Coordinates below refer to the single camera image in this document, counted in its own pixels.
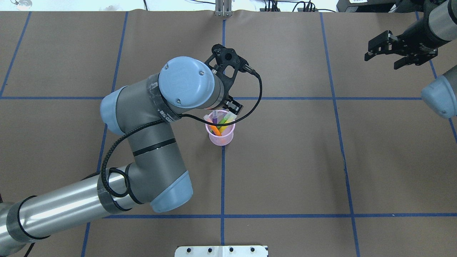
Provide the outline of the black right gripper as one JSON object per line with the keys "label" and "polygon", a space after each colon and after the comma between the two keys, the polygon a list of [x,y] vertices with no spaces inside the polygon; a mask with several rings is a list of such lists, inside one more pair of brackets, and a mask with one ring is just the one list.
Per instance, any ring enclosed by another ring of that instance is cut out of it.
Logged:
{"label": "black right gripper", "polygon": [[394,62],[394,70],[408,65],[420,66],[425,59],[436,57],[437,37],[431,32],[428,21],[428,18],[421,18],[398,36],[394,36],[390,30],[380,33],[368,42],[364,60],[369,61],[378,54],[387,54],[394,42],[394,54],[403,56]]}

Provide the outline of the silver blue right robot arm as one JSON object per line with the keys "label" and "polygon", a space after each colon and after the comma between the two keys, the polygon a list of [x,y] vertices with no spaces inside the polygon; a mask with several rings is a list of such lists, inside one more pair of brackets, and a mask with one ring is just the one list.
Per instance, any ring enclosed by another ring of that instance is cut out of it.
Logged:
{"label": "silver blue right robot arm", "polygon": [[[386,30],[368,42],[364,60],[375,56],[396,54],[400,59],[393,68],[421,66],[439,55],[446,45],[456,42],[456,1],[418,0],[423,16],[399,35]],[[457,114],[456,65],[437,77],[421,90],[421,99],[434,113],[444,119]]]}

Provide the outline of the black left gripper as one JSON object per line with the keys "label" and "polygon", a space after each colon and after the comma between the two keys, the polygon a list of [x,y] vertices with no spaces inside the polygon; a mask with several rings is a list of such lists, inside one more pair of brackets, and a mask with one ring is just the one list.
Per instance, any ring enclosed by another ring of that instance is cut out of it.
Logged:
{"label": "black left gripper", "polygon": [[223,80],[222,89],[223,89],[223,98],[222,98],[222,108],[227,109],[229,112],[238,115],[243,109],[243,105],[234,100],[230,95],[229,91],[234,84],[234,80]]}

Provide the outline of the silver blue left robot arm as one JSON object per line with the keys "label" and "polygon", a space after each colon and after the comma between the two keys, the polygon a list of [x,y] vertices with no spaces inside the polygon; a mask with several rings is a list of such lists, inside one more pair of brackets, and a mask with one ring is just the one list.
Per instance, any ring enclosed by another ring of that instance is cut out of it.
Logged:
{"label": "silver blue left robot arm", "polygon": [[175,57],[161,71],[106,96],[101,117],[120,138],[109,148],[100,172],[72,185],[1,204],[1,256],[54,233],[150,203],[167,212],[193,195],[171,123],[192,109],[241,109],[228,92],[235,77],[224,70],[258,73],[245,60],[212,55],[206,62]]}

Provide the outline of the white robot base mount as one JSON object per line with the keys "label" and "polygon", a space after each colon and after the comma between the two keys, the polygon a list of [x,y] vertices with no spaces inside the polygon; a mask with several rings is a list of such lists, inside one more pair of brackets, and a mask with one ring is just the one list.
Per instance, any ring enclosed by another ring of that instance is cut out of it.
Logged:
{"label": "white robot base mount", "polygon": [[181,246],[175,250],[175,257],[269,257],[267,246]]}

